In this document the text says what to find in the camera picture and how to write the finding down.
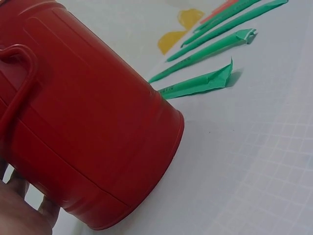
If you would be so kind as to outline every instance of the red plastic container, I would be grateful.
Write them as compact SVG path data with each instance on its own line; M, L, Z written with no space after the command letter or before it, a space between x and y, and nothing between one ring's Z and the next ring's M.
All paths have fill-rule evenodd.
M161 179L183 117L61 4L0 2L1 153L67 212L108 228Z

